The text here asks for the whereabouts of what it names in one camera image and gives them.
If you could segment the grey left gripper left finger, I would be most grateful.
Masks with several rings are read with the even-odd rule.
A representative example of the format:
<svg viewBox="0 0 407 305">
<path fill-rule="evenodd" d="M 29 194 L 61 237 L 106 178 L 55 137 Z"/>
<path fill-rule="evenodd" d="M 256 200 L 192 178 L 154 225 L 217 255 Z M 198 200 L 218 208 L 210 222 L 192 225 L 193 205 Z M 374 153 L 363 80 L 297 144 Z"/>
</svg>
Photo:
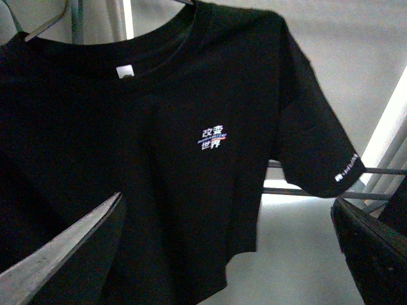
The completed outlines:
<svg viewBox="0 0 407 305">
<path fill-rule="evenodd" d="M 98 304 L 122 230 L 115 193 L 1 274 L 1 304 Z"/>
</svg>

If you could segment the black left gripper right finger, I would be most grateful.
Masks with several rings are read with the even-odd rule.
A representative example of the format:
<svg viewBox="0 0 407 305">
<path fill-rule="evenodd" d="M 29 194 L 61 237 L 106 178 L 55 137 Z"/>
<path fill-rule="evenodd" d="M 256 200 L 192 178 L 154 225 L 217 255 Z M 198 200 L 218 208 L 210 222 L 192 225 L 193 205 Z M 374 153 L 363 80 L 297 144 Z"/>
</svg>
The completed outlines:
<svg viewBox="0 0 407 305">
<path fill-rule="evenodd" d="M 365 304 L 406 304 L 406 181 L 375 218 L 338 198 L 331 220 Z"/>
</svg>

